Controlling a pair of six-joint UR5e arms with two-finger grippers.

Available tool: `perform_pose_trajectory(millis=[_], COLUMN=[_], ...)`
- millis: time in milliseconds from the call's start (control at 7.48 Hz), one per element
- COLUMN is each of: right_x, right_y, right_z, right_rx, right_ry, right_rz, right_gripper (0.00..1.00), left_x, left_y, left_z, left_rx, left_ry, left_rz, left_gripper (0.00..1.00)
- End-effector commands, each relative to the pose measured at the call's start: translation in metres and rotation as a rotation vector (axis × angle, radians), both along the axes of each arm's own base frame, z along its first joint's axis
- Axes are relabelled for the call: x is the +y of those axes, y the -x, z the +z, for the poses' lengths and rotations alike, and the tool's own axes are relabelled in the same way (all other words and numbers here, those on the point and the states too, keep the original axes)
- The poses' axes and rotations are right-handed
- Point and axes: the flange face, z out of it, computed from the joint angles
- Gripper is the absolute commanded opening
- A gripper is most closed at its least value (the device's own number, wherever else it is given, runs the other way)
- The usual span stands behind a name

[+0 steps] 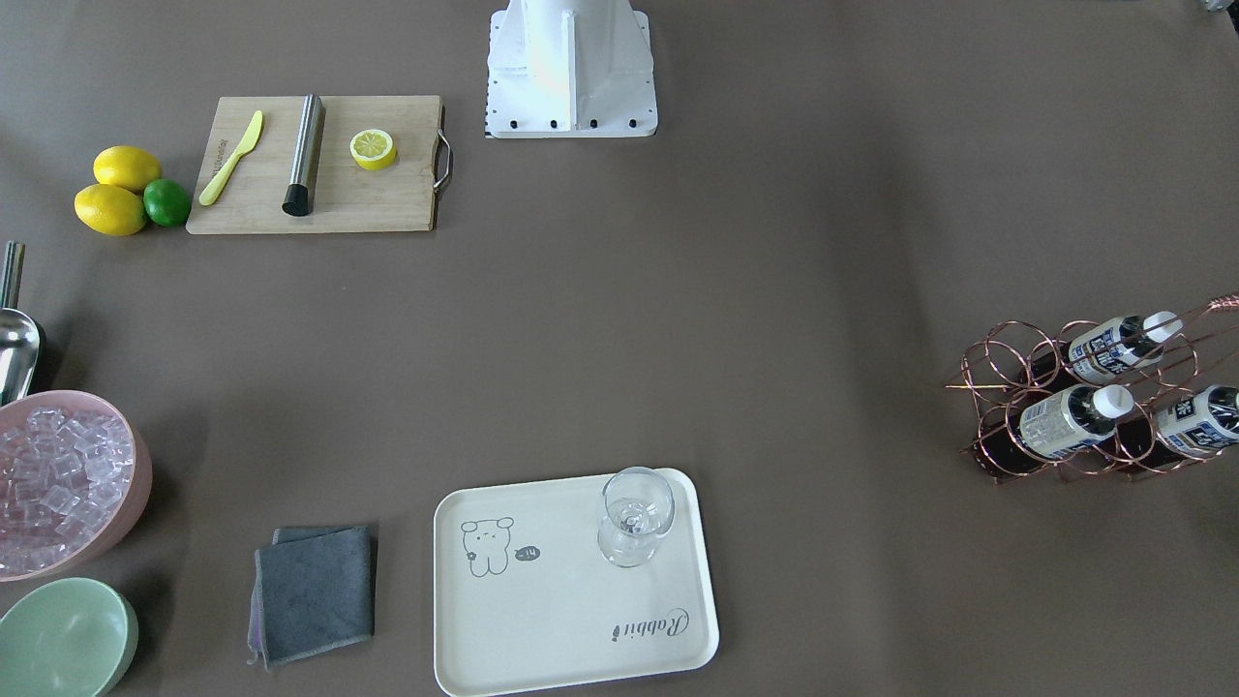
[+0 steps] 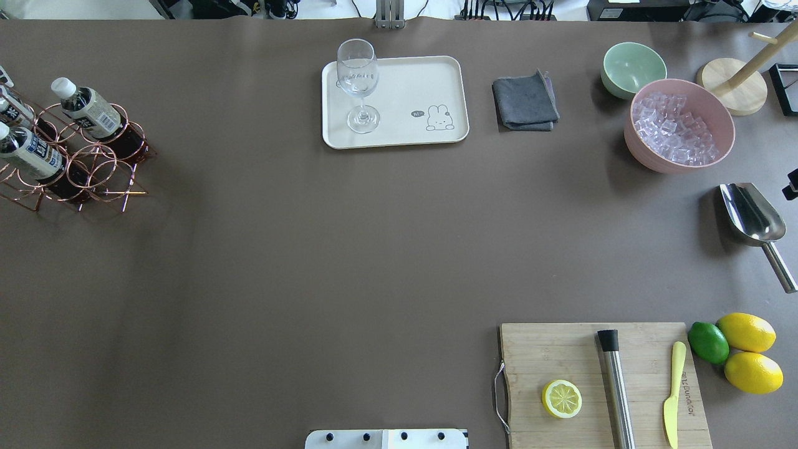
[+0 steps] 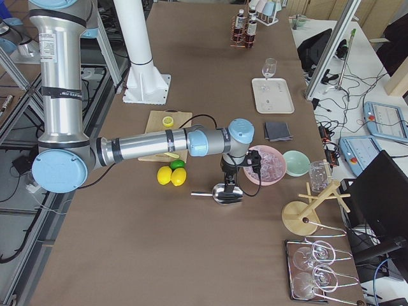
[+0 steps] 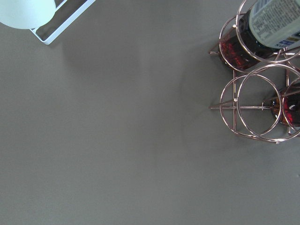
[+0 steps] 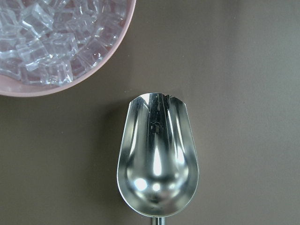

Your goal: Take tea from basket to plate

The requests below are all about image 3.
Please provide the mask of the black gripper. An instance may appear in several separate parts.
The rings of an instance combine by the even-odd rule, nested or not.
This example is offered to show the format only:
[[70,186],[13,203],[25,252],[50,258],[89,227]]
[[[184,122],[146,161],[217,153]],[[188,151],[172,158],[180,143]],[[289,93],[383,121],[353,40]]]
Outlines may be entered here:
[[235,175],[239,168],[251,167],[254,173],[261,174],[261,156],[257,150],[248,150],[240,157],[223,154],[221,169],[224,172],[224,192],[232,193],[236,187]]

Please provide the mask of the white robot base pillar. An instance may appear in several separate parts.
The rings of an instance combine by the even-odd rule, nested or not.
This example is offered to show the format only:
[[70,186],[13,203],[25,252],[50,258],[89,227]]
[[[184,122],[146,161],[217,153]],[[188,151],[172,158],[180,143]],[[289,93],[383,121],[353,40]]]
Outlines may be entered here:
[[171,76],[154,66],[142,2],[116,0],[114,5],[131,64],[123,101],[165,105]]

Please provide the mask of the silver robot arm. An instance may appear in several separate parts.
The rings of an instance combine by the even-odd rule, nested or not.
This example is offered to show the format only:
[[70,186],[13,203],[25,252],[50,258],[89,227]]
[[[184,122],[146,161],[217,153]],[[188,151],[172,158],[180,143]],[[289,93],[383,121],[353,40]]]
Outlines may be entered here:
[[242,167],[261,168],[261,158],[249,145],[254,126],[235,119],[226,128],[195,125],[127,138],[89,138],[82,122],[80,38],[98,33],[95,1],[31,1],[31,22],[40,39],[41,93],[45,130],[32,173],[53,193],[79,188],[90,172],[127,159],[187,150],[192,156],[221,154],[224,188],[231,193]]

